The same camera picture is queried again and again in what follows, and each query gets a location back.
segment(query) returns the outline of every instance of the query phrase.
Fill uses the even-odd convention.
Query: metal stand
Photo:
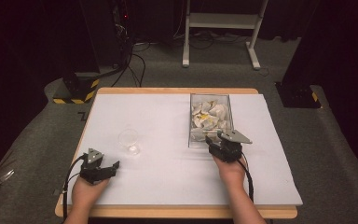
[[[189,30],[190,27],[210,27],[210,28],[228,28],[228,29],[246,29],[254,30],[250,42],[246,42],[249,56],[255,70],[260,69],[260,63],[255,55],[255,41],[260,30],[261,22],[264,18],[267,3],[269,0],[263,0],[260,11],[257,15],[242,14],[215,14],[215,13],[190,13],[190,0],[187,0],[186,9],[186,30],[185,44],[183,49],[183,67],[190,66],[189,54]]]

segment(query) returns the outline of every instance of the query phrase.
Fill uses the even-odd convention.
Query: wire
[[[203,5],[205,4],[205,0],[203,0],[202,1],[202,5],[201,5],[201,7],[200,7],[200,12],[202,12],[202,10],[203,10]]]
[[[126,39],[126,37],[128,36],[128,35],[127,35],[127,29],[124,28],[124,26],[122,26],[122,25],[120,25],[120,24],[116,24],[116,27],[117,27],[117,29],[118,29],[117,37],[118,37],[118,38],[121,38],[121,36],[124,35],[124,36],[125,36],[124,39]]]
[[[243,154],[243,152],[242,152],[242,156],[243,156],[243,159],[245,160],[245,163],[246,163],[246,169],[249,171],[249,163],[248,163],[248,160],[245,157],[245,154]]]
[[[79,175],[80,173],[77,173],[75,175],[72,175],[71,178],[68,179],[68,183],[71,181],[72,178],[74,178],[75,176]]]
[[[226,38],[226,36],[217,36],[214,37],[214,41],[219,43],[219,44],[236,44],[236,43],[240,43],[240,42],[246,42],[246,40],[249,39],[249,36],[245,36],[245,35],[237,35],[235,36],[235,38],[233,40],[219,40],[217,38]]]
[[[120,66],[119,68],[111,71],[111,72],[107,72],[107,73],[104,73],[104,74],[100,74],[98,76],[95,76],[93,77],[92,79],[99,79],[99,78],[102,78],[102,77],[109,77],[109,76],[112,76],[118,72],[120,72],[121,70],[123,69],[123,66]]]
[[[150,47],[152,46],[152,44],[157,44],[157,43],[150,43],[150,41],[147,41],[147,42],[144,42],[144,43],[136,43],[135,46],[147,45],[147,47],[144,48],[144,49],[133,50],[132,52],[145,51],[145,50],[147,50],[147,49],[150,49]]]
[[[138,87],[139,79],[138,79],[138,77],[135,75],[135,73],[133,72],[133,70],[130,67],[129,67],[129,69],[131,71],[132,78],[133,78],[133,81],[135,83],[135,86]]]
[[[62,188],[62,196],[63,196],[63,200],[62,200],[62,210],[63,210],[63,221],[66,220],[66,218],[68,217],[68,184],[69,184],[69,175],[71,175],[72,169],[74,169],[75,164],[80,161],[80,160],[85,160],[86,159],[86,154],[83,154],[82,156],[80,156],[79,158],[77,158],[71,165],[71,167],[68,170],[68,173],[66,174],[66,178],[65,178],[65,184],[63,185]]]
[[[142,71],[142,75],[141,75],[141,81],[139,82],[139,87],[142,87],[142,81],[144,80],[144,76],[145,76],[145,70],[146,70],[146,63],[145,60],[139,56],[138,54],[132,54],[135,57],[138,57],[139,59],[142,60],[142,63],[144,64],[144,70]]]
[[[173,35],[173,37],[175,37],[178,34],[178,32],[180,30],[180,27],[182,26],[183,14],[185,14],[184,8],[185,8],[185,0],[182,0],[182,9],[181,9],[180,21],[179,21],[178,29],[176,30],[176,32]]]
[[[210,48],[212,45],[213,45],[213,43],[214,43],[214,39],[213,39],[213,36],[208,32],[207,33],[208,35],[208,37],[209,38],[202,38],[202,35],[199,35],[199,36],[196,36],[195,35],[195,37],[197,38],[197,40],[199,40],[199,41],[211,41],[211,43],[208,45],[208,46],[206,46],[206,47],[203,47],[203,48],[199,48],[199,47],[196,47],[196,46],[194,46],[194,45],[191,45],[191,44],[189,44],[189,46],[191,47],[191,48],[193,48],[193,49],[208,49],[208,48]]]
[[[243,170],[246,173],[246,176],[248,177],[248,183],[249,183],[249,198],[251,198],[252,202],[254,201],[254,186],[253,186],[253,179],[251,177],[251,174],[249,173],[249,169],[246,168],[245,165],[240,160],[237,160],[237,162],[240,164],[240,166],[243,168]]]
[[[118,76],[118,78],[117,78],[116,81],[112,84],[111,87],[114,87],[114,86],[118,83],[118,81],[121,79],[121,77],[123,76],[124,72],[127,70],[127,68],[128,68],[129,65],[130,65],[131,57],[132,57],[132,50],[131,50],[129,59],[125,62],[123,71],[120,73],[120,75]]]

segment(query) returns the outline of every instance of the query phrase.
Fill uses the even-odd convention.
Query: white paper
[[[255,204],[301,205],[263,95],[230,94],[230,102],[234,128],[253,141],[242,146]],[[104,154],[102,167],[120,161],[97,204],[227,204],[208,148],[188,147],[189,113],[190,94],[97,94],[76,157],[92,147]],[[117,140],[128,128],[139,134],[141,152],[135,156]],[[80,163],[72,174],[79,172]]]

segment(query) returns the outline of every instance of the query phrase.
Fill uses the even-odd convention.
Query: dark background
[[[260,5],[256,0],[236,0],[223,5],[212,0],[193,2],[195,11],[202,12],[246,13],[232,8],[246,5],[249,12],[254,12]],[[73,29],[84,34],[82,43],[90,42],[78,1],[64,1],[62,7],[72,8],[70,11],[75,15],[64,10],[62,18],[49,13],[46,6],[54,3],[57,4],[52,0],[0,1],[0,160],[21,130],[48,102],[44,87],[75,72],[70,55],[85,52],[86,56],[90,55],[87,49],[90,45],[81,49],[71,41],[71,35],[60,33],[68,25],[63,22],[72,18]],[[131,9],[134,33],[149,38],[163,36],[159,40],[169,43],[179,25],[182,2],[133,0],[132,3],[136,3]],[[165,13],[162,18],[156,17],[159,12]],[[182,22],[179,34],[183,33],[183,26]],[[281,36],[283,41],[303,37],[288,76],[291,81],[324,88],[342,132],[358,157],[358,1],[269,1],[259,37],[275,36]]]

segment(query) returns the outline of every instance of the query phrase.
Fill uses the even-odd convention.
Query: white stand leg
[[[190,46],[188,44],[190,31],[190,0],[187,0],[187,9],[186,9],[186,28],[185,28],[185,44],[183,46],[183,67],[190,66]]]
[[[260,70],[260,68],[261,68],[260,63],[258,62],[257,56],[255,55],[255,41],[257,40],[258,32],[260,31],[261,22],[263,21],[264,12],[266,11],[268,2],[269,2],[269,0],[263,0],[263,3],[260,8],[260,12],[257,17],[257,21],[255,23],[255,29],[252,34],[251,42],[246,42],[246,48],[248,49],[249,56],[251,58],[252,66],[253,66],[254,70]]]

